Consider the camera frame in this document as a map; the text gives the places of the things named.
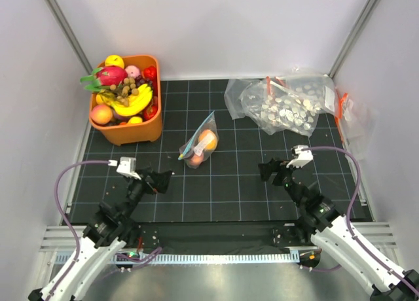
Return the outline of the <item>pink peach with leaf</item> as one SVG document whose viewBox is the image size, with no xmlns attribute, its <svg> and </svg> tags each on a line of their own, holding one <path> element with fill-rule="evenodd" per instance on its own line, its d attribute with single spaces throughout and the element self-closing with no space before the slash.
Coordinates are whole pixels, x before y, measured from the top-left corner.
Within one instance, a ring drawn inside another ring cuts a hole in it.
<svg viewBox="0 0 419 301">
<path fill-rule="evenodd" d="M 189 159 L 189 165 L 192 168 L 197 168 L 204 161 L 204 154 L 201 155 L 193 154 Z"/>
</svg>

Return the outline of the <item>blue zip top bag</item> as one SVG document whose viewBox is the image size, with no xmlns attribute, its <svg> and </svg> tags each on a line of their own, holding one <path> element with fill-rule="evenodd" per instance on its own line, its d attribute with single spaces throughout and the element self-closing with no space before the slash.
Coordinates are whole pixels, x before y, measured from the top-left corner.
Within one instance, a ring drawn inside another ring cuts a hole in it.
<svg viewBox="0 0 419 301">
<path fill-rule="evenodd" d="M 192 137 L 179 148 L 178 160 L 191 169 L 198 168 L 216 150 L 219 142 L 215 112 L 212 111 L 199 125 Z"/>
</svg>

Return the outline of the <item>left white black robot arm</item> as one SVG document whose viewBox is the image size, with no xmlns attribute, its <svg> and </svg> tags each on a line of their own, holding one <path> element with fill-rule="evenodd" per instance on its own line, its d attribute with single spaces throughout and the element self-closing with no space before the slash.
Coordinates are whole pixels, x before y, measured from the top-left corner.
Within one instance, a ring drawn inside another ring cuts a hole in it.
<svg viewBox="0 0 419 301">
<path fill-rule="evenodd" d="M 48 285 L 31 291 L 28 299 L 82 300 L 107 263 L 121 249 L 136 246 L 141 231 L 138 223 L 131 219 L 132 213 L 144 195 L 165 193 L 172 175 L 171 170 L 134 171 L 128 175 L 125 198 L 113 206 L 101 202 L 82 236 L 68 223 L 76 241 L 75 250 Z"/>
</svg>

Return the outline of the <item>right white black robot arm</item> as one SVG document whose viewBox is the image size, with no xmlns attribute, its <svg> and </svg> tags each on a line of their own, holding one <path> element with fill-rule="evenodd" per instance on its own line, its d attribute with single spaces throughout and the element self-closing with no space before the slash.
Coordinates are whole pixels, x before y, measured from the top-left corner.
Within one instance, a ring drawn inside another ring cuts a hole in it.
<svg viewBox="0 0 419 301">
<path fill-rule="evenodd" d="M 271 159 L 258 165 L 261 180 L 284 187 L 300 211 L 296 241 L 316 245 L 344 268 L 371 300 L 417 300 L 418 272 L 404 270 L 366 239 L 348 217 L 320 192 L 296 182 L 288 161 Z"/>
</svg>

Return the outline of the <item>small yellow orange fruit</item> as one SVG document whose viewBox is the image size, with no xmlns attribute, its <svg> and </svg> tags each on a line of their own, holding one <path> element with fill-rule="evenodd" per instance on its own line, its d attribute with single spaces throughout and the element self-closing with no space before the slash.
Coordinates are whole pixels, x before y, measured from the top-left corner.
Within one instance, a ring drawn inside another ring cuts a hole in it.
<svg viewBox="0 0 419 301">
<path fill-rule="evenodd" d="M 215 132 L 204 130 L 198 138 L 198 146 L 205 151 L 213 151 L 217 147 L 218 138 Z"/>
</svg>

